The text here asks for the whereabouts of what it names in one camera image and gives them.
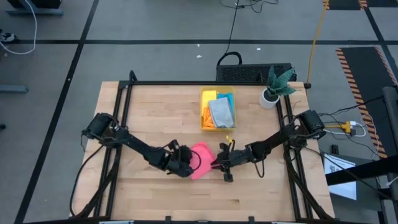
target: wooden table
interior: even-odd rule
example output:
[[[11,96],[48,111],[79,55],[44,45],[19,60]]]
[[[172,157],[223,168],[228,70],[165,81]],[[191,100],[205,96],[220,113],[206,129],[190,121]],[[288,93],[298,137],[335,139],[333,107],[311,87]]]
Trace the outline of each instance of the wooden table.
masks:
[[[303,83],[290,85],[297,89],[290,96],[293,114],[307,110]],[[102,84],[95,113],[112,114],[117,86],[118,82]],[[266,110],[259,105],[263,86],[234,86],[234,89],[237,128],[229,136],[236,140],[236,149],[244,149],[245,144],[266,139],[279,130],[276,108]],[[226,142],[226,133],[206,133],[200,129],[200,86],[133,86],[127,125],[133,135],[151,146],[163,146],[173,139],[187,146],[205,141],[217,155],[219,143]],[[98,147],[97,141],[89,141],[84,160]],[[315,140],[309,140],[308,147],[318,150]],[[73,203],[76,212],[98,188],[104,152],[103,149],[92,158],[81,173]],[[172,220],[247,221],[248,216],[254,216],[256,221],[294,221],[282,153],[283,147],[279,146],[267,157],[264,178],[259,178],[254,164],[248,163],[232,168],[234,182],[226,183],[219,170],[212,170],[195,181],[166,175],[124,146],[112,219],[164,220],[171,215]],[[302,160],[309,191],[334,217],[320,156],[302,150]],[[305,217],[302,194],[298,188],[297,192],[300,211]]]

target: green leaves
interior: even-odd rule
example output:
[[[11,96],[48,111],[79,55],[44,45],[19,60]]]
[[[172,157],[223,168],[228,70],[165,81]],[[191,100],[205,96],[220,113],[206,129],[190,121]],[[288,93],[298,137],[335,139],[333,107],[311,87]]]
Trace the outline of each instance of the green leaves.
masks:
[[[268,89],[273,95],[290,95],[296,90],[287,85],[291,76],[294,74],[294,68],[276,77],[275,68],[271,66],[268,72]]]

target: pink towel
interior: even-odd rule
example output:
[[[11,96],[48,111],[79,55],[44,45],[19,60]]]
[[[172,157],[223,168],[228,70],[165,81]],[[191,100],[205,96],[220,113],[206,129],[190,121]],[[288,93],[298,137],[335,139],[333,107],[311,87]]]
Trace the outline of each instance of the pink towel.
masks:
[[[200,167],[193,172],[191,175],[192,180],[197,180],[201,176],[205,175],[211,170],[211,163],[216,159],[213,152],[209,149],[205,142],[199,142],[194,145],[191,150],[197,152],[200,155],[201,164]],[[192,153],[192,159],[190,161],[190,167],[196,169],[199,166],[198,155]]]

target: yellow tray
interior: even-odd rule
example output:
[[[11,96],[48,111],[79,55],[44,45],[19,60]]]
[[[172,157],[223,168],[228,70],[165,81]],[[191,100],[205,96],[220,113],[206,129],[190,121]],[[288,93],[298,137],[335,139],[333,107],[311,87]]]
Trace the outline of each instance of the yellow tray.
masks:
[[[207,128],[207,127],[203,127],[203,109],[204,107],[202,107],[202,93],[203,91],[207,91],[207,90],[216,90],[217,93],[222,93],[222,94],[227,94],[227,93],[232,93],[233,96],[233,103],[234,103],[234,124],[236,127],[236,109],[235,109],[235,90],[233,87],[231,86],[202,86],[200,88],[200,127],[202,130],[204,131],[232,131],[233,129],[235,129],[235,127],[233,128]]]

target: white pot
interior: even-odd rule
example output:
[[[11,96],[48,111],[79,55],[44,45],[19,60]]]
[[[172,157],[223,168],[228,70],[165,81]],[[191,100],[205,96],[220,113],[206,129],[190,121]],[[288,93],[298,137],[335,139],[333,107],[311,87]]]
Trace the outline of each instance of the white pot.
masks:
[[[273,108],[273,107],[276,105],[276,103],[280,100],[280,96],[278,96],[278,99],[276,99],[276,100],[273,101],[273,102],[268,101],[268,100],[265,99],[265,97],[264,97],[264,93],[265,93],[266,91],[267,91],[267,88],[265,88],[265,89],[262,91],[259,102],[260,102],[260,105],[261,105],[263,108],[271,109],[271,108]]]

